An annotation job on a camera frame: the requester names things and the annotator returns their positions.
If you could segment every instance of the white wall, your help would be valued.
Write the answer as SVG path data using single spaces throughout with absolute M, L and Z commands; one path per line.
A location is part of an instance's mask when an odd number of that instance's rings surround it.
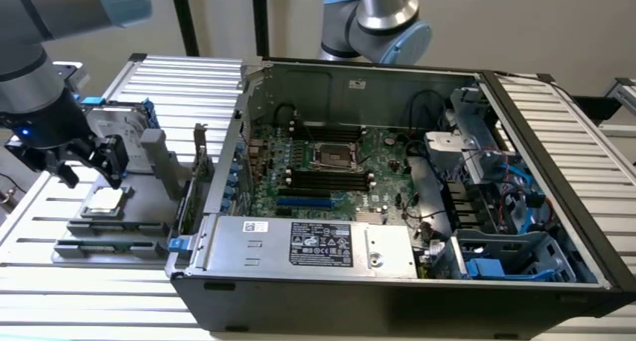
M 139 25 L 45 43 L 54 60 L 85 64 L 91 79 L 83 94 L 101 95 L 130 54 L 185 54 L 171 0 L 151 0 L 151 5 L 151 18 Z
M 203 53 L 255 52 L 251 0 L 191 0 Z M 575 94 L 636 77 L 636 0 L 419 0 L 433 40 L 419 65 L 547 72 Z M 321 0 L 269 0 L 270 54 L 311 58 Z

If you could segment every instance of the black pcie slot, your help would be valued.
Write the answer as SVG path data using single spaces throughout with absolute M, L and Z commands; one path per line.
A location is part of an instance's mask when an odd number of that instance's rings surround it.
M 302 190 L 299 188 L 279 188 L 278 196 L 330 198 L 330 193 L 327 191 Z
M 355 142 L 361 137 L 357 127 L 298 127 L 293 139 L 325 142 Z
M 365 173 L 321 171 L 293 172 L 290 176 L 290 187 L 333 191 L 366 191 L 369 189 Z

